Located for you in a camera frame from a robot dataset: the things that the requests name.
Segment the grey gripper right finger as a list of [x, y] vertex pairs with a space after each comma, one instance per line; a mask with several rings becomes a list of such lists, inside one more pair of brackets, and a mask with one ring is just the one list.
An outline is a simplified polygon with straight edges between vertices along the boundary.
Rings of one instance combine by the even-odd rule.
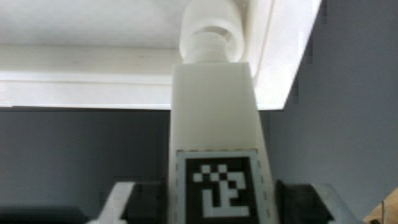
[[280, 224], [362, 224], [328, 184], [275, 182]]

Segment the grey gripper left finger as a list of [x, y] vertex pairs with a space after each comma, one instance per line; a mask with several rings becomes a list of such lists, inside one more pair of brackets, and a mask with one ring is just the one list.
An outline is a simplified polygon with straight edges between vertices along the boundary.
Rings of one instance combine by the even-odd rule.
[[113, 184], [99, 215], [87, 224], [158, 224], [161, 212], [158, 182]]

